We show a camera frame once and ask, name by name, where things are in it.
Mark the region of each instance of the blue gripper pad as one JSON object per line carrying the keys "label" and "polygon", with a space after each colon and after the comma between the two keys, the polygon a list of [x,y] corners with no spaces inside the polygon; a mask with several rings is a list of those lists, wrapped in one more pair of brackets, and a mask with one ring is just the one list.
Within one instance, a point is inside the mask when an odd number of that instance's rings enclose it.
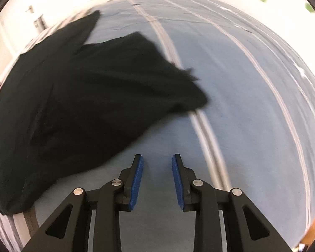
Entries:
{"label": "blue gripper pad", "polygon": [[138,199],[140,182],[143,172],[143,157],[140,157],[138,167],[135,171],[135,176],[133,179],[132,187],[131,187],[131,200],[130,200],[130,209],[133,210],[134,206],[136,205],[136,201]]}
{"label": "blue gripper pad", "polygon": [[176,189],[176,195],[177,195],[177,202],[180,208],[183,210],[184,209],[183,185],[182,185],[180,171],[177,166],[175,155],[173,155],[172,170],[173,170],[174,183],[175,183],[175,189]]}

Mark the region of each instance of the black garment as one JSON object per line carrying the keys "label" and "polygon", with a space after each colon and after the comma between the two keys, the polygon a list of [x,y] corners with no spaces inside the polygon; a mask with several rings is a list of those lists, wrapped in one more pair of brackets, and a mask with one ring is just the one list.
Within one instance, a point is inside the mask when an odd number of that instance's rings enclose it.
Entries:
{"label": "black garment", "polygon": [[[42,71],[24,70],[15,94],[6,83],[0,92],[15,106],[28,106],[28,113],[17,115],[0,105],[5,114],[0,120],[0,209],[5,213],[28,209],[60,177],[100,166],[168,113],[207,102],[189,75],[140,33],[84,45],[62,63],[66,48],[44,60]],[[24,67],[39,61],[28,53]],[[33,90],[19,92],[31,83]]]}

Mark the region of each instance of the silver screw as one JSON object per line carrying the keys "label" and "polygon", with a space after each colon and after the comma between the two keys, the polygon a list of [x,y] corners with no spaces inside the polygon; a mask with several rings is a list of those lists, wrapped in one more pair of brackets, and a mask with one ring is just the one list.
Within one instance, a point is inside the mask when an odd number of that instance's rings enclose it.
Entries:
{"label": "silver screw", "polygon": [[232,190],[232,193],[233,193],[234,195],[236,195],[236,196],[242,195],[242,191],[241,191],[239,188],[234,188],[234,189]]}
{"label": "silver screw", "polygon": [[121,185],[121,180],[120,179],[114,179],[112,181],[112,185],[113,186],[120,186]]}
{"label": "silver screw", "polygon": [[75,188],[74,190],[74,194],[75,195],[81,195],[83,193],[83,189],[82,188]]}
{"label": "silver screw", "polygon": [[196,179],[192,182],[195,186],[202,186],[203,185],[203,181],[202,180],[199,180],[199,179]]}

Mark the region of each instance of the mattress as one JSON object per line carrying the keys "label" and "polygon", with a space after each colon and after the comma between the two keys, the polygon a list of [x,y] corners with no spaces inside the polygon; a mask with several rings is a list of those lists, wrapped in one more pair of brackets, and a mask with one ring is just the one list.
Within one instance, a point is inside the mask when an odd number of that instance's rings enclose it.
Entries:
{"label": "mattress", "polygon": [[215,188],[242,189],[288,245],[298,244],[315,217],[315,77],[299,55],[217,0],[119,0],[96,9],[102,17],[86,43],[139,31],[177,67],[193,68],[209,104],[160,121],[99,168],[59,179],[30,211],[0,214],[7,248],[20,251],[73,189],[100,188],[141,154],[137,206],[120,213],[123,251],[192,251],[195,216],[177,204],[176,153]]}

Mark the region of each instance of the blue bedsheet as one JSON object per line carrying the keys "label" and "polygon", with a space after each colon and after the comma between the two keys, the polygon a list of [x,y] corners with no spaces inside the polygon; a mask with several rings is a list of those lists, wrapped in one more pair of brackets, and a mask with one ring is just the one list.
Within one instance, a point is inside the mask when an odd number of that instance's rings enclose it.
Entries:
{"label": "blue bedsheet", "polygon": [[35,203],[38,223],[74,188],[100,188],[141,154],[137,206],[120,214],[123,251],[192,251],[195,216],[179,209],[171,169],[179,153],[198,178],[241,188],[295,246],[315,217],[315,78],[301,58],[216,0],[120,0],[97,9],[86,43],[140,31],[168,60],[194,68],[210,103],[157,123],[99,168],[60,179]]}

